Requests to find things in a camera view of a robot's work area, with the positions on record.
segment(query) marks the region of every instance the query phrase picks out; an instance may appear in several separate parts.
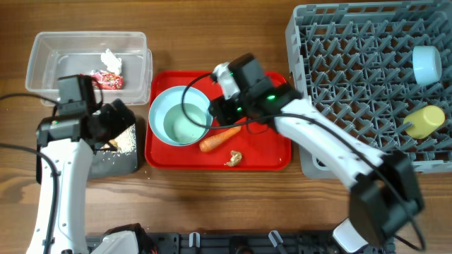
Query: dish rack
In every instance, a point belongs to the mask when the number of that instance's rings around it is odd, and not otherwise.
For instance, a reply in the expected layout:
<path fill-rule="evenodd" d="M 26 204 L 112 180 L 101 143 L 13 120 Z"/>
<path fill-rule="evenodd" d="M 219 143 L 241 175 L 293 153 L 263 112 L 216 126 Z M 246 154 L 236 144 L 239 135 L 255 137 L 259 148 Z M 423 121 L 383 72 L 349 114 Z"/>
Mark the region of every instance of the dish rack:
<path fill-rule="evenodd" d="M 362 142 L 385 152 L 402 150 L 416 171 L 452 171 L 452 4 L 444 0 L 297 6 L 285 31 L 296 88 L 326 117 Z M 415 46 L 438 48 L 442 77 L 418 85 Z M 415 140 L 403 124 L 427 105 L 446 114 L 442 127 Z M 333 178 L 300 147 L 302 171 Z"/>

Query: white tissue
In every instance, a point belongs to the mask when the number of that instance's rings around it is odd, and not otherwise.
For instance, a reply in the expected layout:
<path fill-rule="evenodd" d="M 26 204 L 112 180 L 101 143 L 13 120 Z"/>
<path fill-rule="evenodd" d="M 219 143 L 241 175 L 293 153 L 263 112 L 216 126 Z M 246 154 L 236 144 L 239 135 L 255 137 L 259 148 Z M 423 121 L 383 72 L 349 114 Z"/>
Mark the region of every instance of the white tissue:
<path fill-rule="evenodd" d="M 109 49 L 107 49 L 105 53 L 102 53 L 100 55 L 100 60 L 107 66 L 107 71 L 112 72 L 116 75 L 121 74 L 121 59 L 115 57 Z"/>

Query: yellow cup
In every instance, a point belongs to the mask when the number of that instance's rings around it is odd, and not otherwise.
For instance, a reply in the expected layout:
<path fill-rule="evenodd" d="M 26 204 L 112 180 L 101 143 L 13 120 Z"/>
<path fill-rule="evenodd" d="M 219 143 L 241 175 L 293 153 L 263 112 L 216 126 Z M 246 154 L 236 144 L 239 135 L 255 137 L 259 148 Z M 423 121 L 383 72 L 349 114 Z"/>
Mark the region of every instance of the yellow cup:
<path fill-rule="evenodd" d="M 412 122 L 406 132 L 416 139 L 426 138 L 432 134 L 446 120 L 446 116 L 441 108 L 429 105 L 409 114 L 403 123 Z"/>

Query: light blue bowl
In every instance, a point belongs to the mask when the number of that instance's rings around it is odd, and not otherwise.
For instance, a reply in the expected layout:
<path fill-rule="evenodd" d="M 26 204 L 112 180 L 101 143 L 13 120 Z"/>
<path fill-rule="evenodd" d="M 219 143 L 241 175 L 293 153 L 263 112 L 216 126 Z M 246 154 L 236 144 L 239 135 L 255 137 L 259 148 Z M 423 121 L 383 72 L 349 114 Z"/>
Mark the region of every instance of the light blue bowl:
<path fill-rule="evenodd" d="M 173 146 L 185 146 L 198 142 L 208 129 L 194 125 L 182 112 L 181 99 L 185 86 L 171 87 L 154 99 L 149 109 L 149 126 L 155 136 Z M 185 94 L 185 109 L 197 123 L 211 126 L 213 117 L 209 114 L 209 99 L 196 88 Z"/>

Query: red tray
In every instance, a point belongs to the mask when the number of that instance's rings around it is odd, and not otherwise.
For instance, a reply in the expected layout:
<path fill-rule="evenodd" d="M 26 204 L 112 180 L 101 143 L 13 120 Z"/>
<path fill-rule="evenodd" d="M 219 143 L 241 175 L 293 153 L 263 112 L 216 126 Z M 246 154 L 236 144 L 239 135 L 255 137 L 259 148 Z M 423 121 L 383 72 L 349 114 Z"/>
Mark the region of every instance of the red tray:
<path fill-rule="evenodd" d="M 206 73 L 205 71 L 164 71 L 154 77 L 150 86 L 150 103 L 164 90 L 187 85 L 193 79 Z M 273 84 L 278 86 L 286 83 L 278 73 L 269 72 Z M 219 85 L 212 84 L 210 78 L 204 78 L 195 85 L 209 99 L 215 99 L 222 94 Z M 255 133 L 267 129 L 258 123 L 249 124 L 250 131 Z M 225 130 L 209 130 L 205 138 Z M 235 167 L 225 166 L 231 158 L 231 150 L 242 153 L 240 164 Z M 211 152 L 201 152 L 199 143 L 185 147 L 173 147 L 160 141 L 151 131 L 149 124 L 146 131 L 145 158 L 148 163 L 160 169 L 212 169 L 212 170 L 257 170 L 275 171 L 285 168 L 291 159 L 290 140 L 268 129 L 261 134 L 250 134 L 246 126 L 234 137 L 215 148 Z"/>

